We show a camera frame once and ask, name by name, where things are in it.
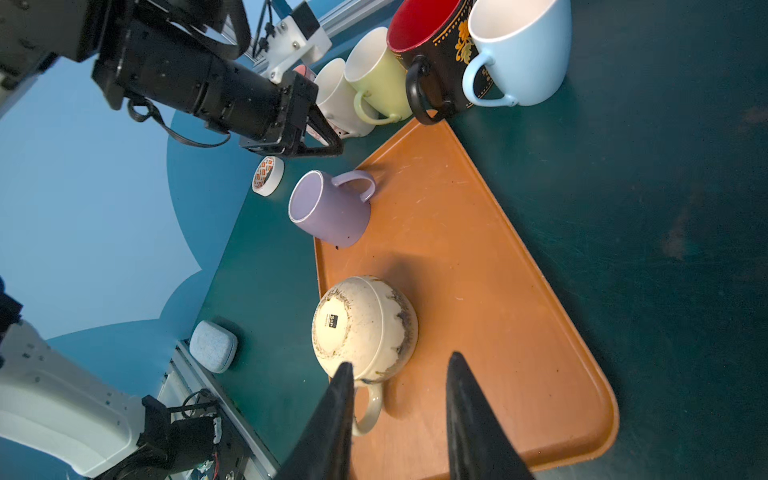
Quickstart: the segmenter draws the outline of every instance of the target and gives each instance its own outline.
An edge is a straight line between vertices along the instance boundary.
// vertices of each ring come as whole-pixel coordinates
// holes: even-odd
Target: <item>dark green table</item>
[[[538,477],[766,478],[768,2],[574,0],[573,15],[553,98],[449,122],[618,398],[607,454]],[[288,196],[401,126],[249,194],[200,312],[238,333],[220,380],[279,461],[327,385]]]

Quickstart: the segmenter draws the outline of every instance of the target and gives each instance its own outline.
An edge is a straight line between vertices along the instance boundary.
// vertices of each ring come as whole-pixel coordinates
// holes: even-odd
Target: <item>orange tray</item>
[[[447,476],[454,350],[531,469],[605,453],[619,426],[613,390],[448,124],[411,120],[358,168],[379,186],[370,224],[350,248],[315,240],[320,296],[347,277],[378,276],[413,303],[419,340],[385,384],[376,427],[353,439],[355,476]]]

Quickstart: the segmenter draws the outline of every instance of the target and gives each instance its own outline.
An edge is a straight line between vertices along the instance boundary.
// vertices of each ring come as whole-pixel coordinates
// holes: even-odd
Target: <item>light blue mug handle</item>
[[[361,201],[367,202],[371,197],[373,197],[374,192],[376,192],[376,180],[373,180],[371,174],[362,170],[352,170],[351,172],[346,172],[345,174],[336,175],[331,179],[331,184],[333,184],[334,187],[338,187],[339,185],[345,184],[346,182],[352,180],[368,180],[371,182],[371,186],[368,188],[368,190],[360,194]]]
[[[469,62],[467,68],[464,70],[464,78],[462,78],[462,90],[467,100],[480,107],[514,107],[518,104],[518,99],[506,94],[501,98],[494,100],[483,100],[475,95],[475,76],[483,65],[493,65],[496,62],[493,56],[486,50],[481,51],[480,54],[473,58]]]

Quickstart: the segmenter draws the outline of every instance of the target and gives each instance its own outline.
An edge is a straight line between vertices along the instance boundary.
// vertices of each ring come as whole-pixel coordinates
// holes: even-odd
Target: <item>mug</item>
[[[571,0],[478,0],[469,14],[469,34],[480,54],[464,72],[464,94],[481,107],[535,105],[563,83],[571,55]],[[482,66],[504,93],[474,97]]]
[[[371,186],[358,194],[341,187],[352,180],[368,180]],[[293,188],[288,215],[300,229],[337,247],[350,247],[368,227],[376,181],[368,172],[352,170],[331,177],[320,170],[304,174]]]
[[[373,130],[373,125],[366,123],[355,113],[355,95],[357,92],[344,78],[346,63],[341,58],[334,58],[323,67],[317,77],[317,106],[328,121],[332,121],[345,130],[341,138],[365,137]],[[360,101],[363,112],[368,117],[376,118],[379,114],[371,105]]]
[[[315,78],[317,75],[315,75],[315,72],[312,71],[311,68],[307,67],[306,65],[299,65],[298,67],[294,68],[293,71],[298,72],[300,75],[303,75],[304,77],[307,77],[310,81],[315,81]],[[328,125],[331,126],[333,131],[336,132],[336,135],[339,135],[339,138],[346,138],[343,135],[347,135],[347,132],[339,128],[338,125],[334,125],[332,121],[328,121]],[[320,142],[321,145],[324,147],[328,146],[328,142],[321,137],[314,128],[310,127],[309,125],[306,126],[306,132],[310,134],[310,137],[314,138],[318,142]]]
[[[357,42],[346,59],[344,78],[357,90],[353,103],[362,121],[384,125],[411,116],[406,70],[386,46],[386,27],[374,28]],[[362,108],[363,98],[386,118],[370,117]]]
[[[353,419],[352,434],[370,432],[382,411],[382,383],[410,360],[419,338],[413,306],[395,287],[374,276],[353,276],[329,289],[312,320],[312,347],[329,376],[352,363],[357,389],[368,389],[368,408]]]
[[[462,90],[464,70],[478,55],[469,37],[468,17],[473,0],[406,0],[387,33],[387,45],[408,69],[406,94],[413,116],[434,125],[472,106]],[[483,98],[491,75],[482,69],[474,93]],[[425,108],[437,110],[431,117]]]

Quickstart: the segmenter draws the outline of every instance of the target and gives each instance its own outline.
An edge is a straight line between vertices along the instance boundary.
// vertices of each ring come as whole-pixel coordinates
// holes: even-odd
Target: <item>wall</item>
[[[58,62],[0,119],[0,276],[50,344],[122,391],[156,394],[187,338],[258,157],[185,147],[112,111],[91,63]],[[166,122],[220,136],[189,115]],[[76,478],[0,439],[0,477]]]

